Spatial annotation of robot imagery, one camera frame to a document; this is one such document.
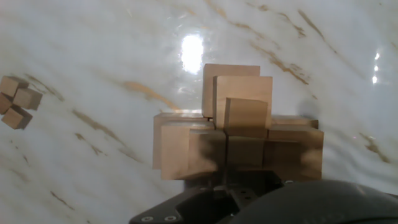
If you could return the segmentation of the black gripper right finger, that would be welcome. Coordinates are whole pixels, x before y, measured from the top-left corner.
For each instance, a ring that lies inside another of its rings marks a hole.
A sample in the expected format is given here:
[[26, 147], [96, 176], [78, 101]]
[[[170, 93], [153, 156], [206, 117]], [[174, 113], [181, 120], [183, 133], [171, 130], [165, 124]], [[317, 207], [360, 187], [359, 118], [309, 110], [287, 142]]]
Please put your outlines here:
[[230, 172], [229, 184], [234, 187], [251, 189], [256, 195], [264, 195], [285, 186], [285, 182], [270, 170]]

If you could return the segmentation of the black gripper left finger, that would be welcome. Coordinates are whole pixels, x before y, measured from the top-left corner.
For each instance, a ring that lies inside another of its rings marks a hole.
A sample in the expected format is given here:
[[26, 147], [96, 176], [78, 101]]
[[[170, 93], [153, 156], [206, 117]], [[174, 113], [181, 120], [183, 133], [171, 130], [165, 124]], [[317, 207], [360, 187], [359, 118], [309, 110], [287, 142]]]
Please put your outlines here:
[[132, 217], [129, 224], [229, 223], [258, 198], [257, 179], [190, 188]]

